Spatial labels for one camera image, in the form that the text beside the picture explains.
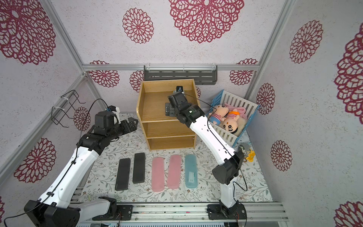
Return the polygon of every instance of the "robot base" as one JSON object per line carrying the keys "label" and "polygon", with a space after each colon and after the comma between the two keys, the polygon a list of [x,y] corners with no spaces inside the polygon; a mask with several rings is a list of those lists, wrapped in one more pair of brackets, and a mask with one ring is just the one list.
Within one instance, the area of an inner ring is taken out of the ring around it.
{"label": "robot base", "polygon": [[222,219],[246,219],[246,209],[243,204],[236,203],[233,207],[227,208],[221,202],[220,204],[209,204],[207,212],[209,220],[222,220]]}
{"label": "robot base", "polygon": [[94,221],[106,221],[106,220],[122,220],[130,221],[132,215],[132,205],[117,205],[116,199],[101,196],[100,199],[107,199],[111,202],[108,212],[104,215],[100,215],[92,218]]}

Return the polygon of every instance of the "shelf compartment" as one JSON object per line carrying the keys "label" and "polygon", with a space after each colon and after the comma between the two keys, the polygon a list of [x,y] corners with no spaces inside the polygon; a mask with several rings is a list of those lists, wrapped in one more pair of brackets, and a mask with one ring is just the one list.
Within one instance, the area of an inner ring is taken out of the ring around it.
{"label": "shelf compartment", "polygon": [[190,128],[179,121],[147,122],[144,123],[144,129],[148,139],[195,135],[195,133]]}
{"label": "shelf compartment", "polygon": [[151,150],[194,147],[195,136],[147,139]]}
{"label": "shelf compartment", "polygon": [[[171,95],[173,91],[170,92],[145,92],[143,97],[143,107],[141,121],[142,122],[153,122],[153,121],[178,121],[176,117],[165,116],[165,103],[169,102],[168,96]],[[185,94],[195,97],[194,91],[187,90],[184,91]],[[195,98],[186,96],[188,102],[193,104],[198,104]]]}

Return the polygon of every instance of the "wire basket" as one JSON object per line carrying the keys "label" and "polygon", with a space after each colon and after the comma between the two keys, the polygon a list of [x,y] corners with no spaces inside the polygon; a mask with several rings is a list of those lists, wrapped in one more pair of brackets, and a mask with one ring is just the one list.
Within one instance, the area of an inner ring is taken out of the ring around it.
{"label": "wire basket", "polygon": [[228,143],[230,146],[235,147],[238,140],[241,138],[243,133],[246,131],[248,125],[251,123],[254,115],[256,114],[257,109],[260,105],[250,102],[244,98],[236,96],[232,93],[229,93],[225,90],[222,90],[213,100],[212,106],[216,106],[219,104],[228,103],[229,105],[235,107],[244,107],[246,109],[247,123],[243,128],[241,134],[239,136],[235,136],[232,133],[227,132],[221,127],[212,124],[212,127],[216,130],[216,132],[223,138],[223,140]]}

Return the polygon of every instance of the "pink pencil case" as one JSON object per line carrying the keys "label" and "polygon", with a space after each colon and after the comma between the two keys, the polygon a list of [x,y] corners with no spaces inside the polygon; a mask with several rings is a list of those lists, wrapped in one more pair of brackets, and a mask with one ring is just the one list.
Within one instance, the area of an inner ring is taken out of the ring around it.
{"label": "pink pencil case", "polygon": [[167,186],[170,189],[178,189],[180,183],[180,170],[182,164],[182,157],[180,155],[172,155],[169,162],[169,173],[167,179]]}
{"label": "pink pencil case", "polygon": [[164,190],[164,159],[156,157],[152,160],[151,166],[151,189],[153,192]]}

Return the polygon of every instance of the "stuffed toy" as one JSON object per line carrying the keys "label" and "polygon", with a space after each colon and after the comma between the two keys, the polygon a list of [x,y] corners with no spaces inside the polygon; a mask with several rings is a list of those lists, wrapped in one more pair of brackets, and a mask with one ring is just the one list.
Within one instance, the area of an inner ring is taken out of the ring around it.
{"label": "stuffed toy", "polygon": [[246,108],[244,108],[244,107],[235,107],[235,106],[229,105],[228,103],[225,103],[224,105],[226,107],[228,107],[229,111],[233,111],[234,109],[236,109],[237,112],[240,113],[240,117],[247,120]]}
{"label": "stuffed toy", "polygon": [[223,122],[222,128],[229,133],[234,134],[238,129],[237,120],[240,118],[240,113],[237,109],[233,109],[233,111],[229,112]]}
{"label": "stuffed toy", "polygon": [[224,116],[226,116],[229,110],[228,107],[226,107],[225,105],[217,105],[214,108],[215,109],[213,109],[213,114],[208,114],[210,116],[209,121],[215,125],[219,125],[221,121],[225,120]]}

